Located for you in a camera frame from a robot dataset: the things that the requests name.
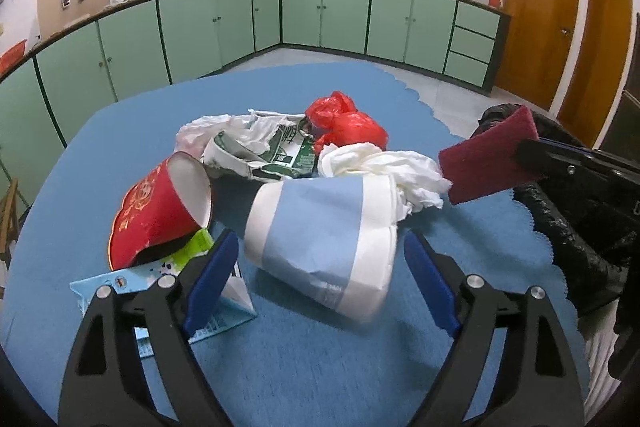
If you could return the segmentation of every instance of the drawer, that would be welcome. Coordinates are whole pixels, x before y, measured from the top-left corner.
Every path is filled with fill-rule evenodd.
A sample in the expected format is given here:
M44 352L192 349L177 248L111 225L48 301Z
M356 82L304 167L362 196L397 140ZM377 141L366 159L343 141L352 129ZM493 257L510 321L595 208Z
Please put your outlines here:
M453 39L451 40L451 50L468 57L477 58L488 64L494 52L494 42L489 37L483 37L462 28L455 28L453 30Z
M498 33L499 22L500 16L497 13L464 2L458 3L456 26L482 33L493 39Z
M458 55L456 52L449 52L444 74L474 86L482 87L486 76L486 68L487 65L484 62L463 57L463 55Z

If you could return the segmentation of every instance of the blue gripper pad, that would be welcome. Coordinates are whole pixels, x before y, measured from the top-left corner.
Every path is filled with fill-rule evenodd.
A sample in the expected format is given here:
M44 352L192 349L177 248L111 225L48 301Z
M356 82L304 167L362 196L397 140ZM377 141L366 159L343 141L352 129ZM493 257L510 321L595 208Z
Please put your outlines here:
M414 232L404 238L404 258L436 326L455 337L460 330L456 297Z
M238 260L238 236L227 234L222 243L215 243L215 253L191 288L187 298L187 310L182 329L191 337L197 330L207 325L220 294Z

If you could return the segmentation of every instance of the red sponge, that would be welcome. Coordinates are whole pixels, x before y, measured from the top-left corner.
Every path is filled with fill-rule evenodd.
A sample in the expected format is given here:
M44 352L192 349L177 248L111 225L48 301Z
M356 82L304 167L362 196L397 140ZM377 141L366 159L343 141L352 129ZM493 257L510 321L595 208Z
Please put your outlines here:
M514 159L518 143L526 139L537 140L538 131L531 111L523 105L488 131L440 151L442 174L453 183L451 204L477 200L542 178Z

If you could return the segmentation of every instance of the crumpled white paper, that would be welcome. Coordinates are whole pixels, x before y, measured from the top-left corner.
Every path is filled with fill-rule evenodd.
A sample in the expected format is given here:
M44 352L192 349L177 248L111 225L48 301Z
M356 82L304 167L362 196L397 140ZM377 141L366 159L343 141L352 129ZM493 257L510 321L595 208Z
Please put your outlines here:
M442 208L452 183L434 160L415 151L386 151L371 143L325 145L318 158L324 178L388 174L398 186L398 221L427 206Z
M203 116L183 125L175 136L174 152L184 151L194 158L201 158L209 140L225 131L240 145L257 155L269 150L269 140L281 125L291 126L295 122L287 120L287 115L274 113L271 116L260 116L253 109L249 114L231 116Z

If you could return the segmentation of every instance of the red plastic bag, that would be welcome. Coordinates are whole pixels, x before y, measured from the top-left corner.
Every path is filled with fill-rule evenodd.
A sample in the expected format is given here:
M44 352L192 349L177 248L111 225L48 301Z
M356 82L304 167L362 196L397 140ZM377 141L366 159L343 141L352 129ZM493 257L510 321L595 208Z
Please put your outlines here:
M334 128L334 118L337 115L354 111L357 111L357 109L353 100L340 91L334 91L331 96L318 98L307 108L305 114L314 127L332 130Z
M380 149L386 149L388 135L368 114L354 111L338 114L334 118L332 131L323 134L314 143L314 152L319 155L325 145L331 143L338 147L353 143L372 143Z

